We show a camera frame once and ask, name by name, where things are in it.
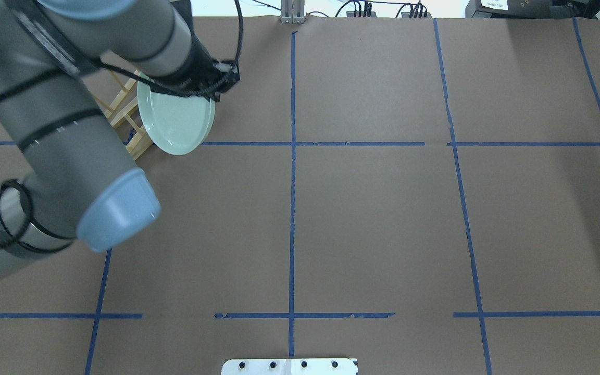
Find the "metal plate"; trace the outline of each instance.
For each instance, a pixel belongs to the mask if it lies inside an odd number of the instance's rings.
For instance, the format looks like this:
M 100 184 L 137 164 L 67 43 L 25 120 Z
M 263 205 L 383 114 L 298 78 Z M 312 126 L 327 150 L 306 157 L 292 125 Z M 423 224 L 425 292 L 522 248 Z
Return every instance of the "metal plate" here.
M 357 375 L 358 360 L 348 358 L 295 358 L 227 360 L 221 375 Z

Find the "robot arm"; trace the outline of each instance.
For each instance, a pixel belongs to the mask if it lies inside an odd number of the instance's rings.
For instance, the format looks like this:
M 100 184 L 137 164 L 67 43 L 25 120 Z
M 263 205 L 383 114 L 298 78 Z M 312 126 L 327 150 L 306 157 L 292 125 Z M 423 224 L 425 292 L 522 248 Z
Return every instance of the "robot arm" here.
M 238 80 L 237 58 L 212 59 L 193 33 L 190 2 L 174 5 L 0 0 L 0 95 L 15 93 L 0 101 L 0 122 L 33 168 L 0 190 L 0 279 L 74 238 L 105 251 L 159 215 L 144 172 L 77 78 L 111 50 L 161 92 L 218 99 Z

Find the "white label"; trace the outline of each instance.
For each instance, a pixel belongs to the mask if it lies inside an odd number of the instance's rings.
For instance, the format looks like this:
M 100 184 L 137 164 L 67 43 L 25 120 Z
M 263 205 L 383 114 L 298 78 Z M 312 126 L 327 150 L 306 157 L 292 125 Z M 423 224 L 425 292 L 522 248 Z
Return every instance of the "white label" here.
M 481 0 L 481 5 L 492 9 L 508 10 L 508 0 Z

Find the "light blue joint cap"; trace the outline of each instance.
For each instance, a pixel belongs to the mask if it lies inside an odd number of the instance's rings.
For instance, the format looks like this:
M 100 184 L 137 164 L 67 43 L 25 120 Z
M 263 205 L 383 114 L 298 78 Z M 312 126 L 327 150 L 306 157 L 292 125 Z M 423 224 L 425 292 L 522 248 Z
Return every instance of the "light blue joint cap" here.
M 153 223 L 161 206 L 143 169 L 119 176 L 92 202 L 76 235 L 95 252 L 104 252 Z
M 80 21 L 100 21 L 126 12 L 137 0 L 39 0 L 39 3 L 64 17 Z

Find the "plate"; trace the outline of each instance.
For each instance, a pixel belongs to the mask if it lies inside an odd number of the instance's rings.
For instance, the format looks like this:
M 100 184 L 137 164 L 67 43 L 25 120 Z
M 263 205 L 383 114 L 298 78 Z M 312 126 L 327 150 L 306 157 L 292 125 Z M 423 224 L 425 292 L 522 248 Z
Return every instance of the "plate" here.
M 172 155 L 188 154 L 198 147 L 210 133 L 215 118 L 212 99 L 155 93 L 141 82 L 138 82 L 138 110 L 152 141 Z

